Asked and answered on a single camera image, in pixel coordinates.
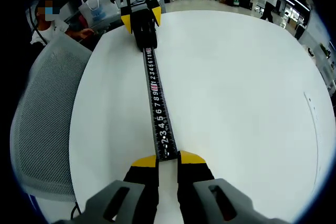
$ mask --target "white tabletop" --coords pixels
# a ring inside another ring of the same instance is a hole
[[[203,157],[261,214],[294,221],[321,187],[336,139],[327,89],[305,50],[281,27],[227,12],[163,14],[157,37],[178,149]],[[155,154],[142,53],[125,27],[105,34],[87,64],[69,152],[82,210],[135,160]],[[155,223],[181,223],[176,161],[159,169]]]

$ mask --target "chair backrest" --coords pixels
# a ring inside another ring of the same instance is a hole
[[[78,85],[91,53],[59,34],[30,69],[10,130],[12,167],[30,195],[76,200],[69,166],[69,129]]]

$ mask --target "measuring tape blade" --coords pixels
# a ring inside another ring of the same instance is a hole
[[[151,106],[156,157],[160,161],[175,159],[177,158],[177,147],[153,48],[143,49],[143,60]]]

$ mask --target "black pants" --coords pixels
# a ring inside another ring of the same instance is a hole
[[[269,22],[273,23],[272,10],[274,8],[275,7],[272,4],[270,4],[269,2],[266,2],[265,10],[264,10],[264,13],[261,19],[266,20],[267,18]]]

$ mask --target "person's hand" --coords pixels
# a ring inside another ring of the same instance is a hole
[[[95,31],[93,31],[90,28],[85,28],[82,31],[79,32],[78,37],[79,39],[86,39],[87,37],[95,34]]]

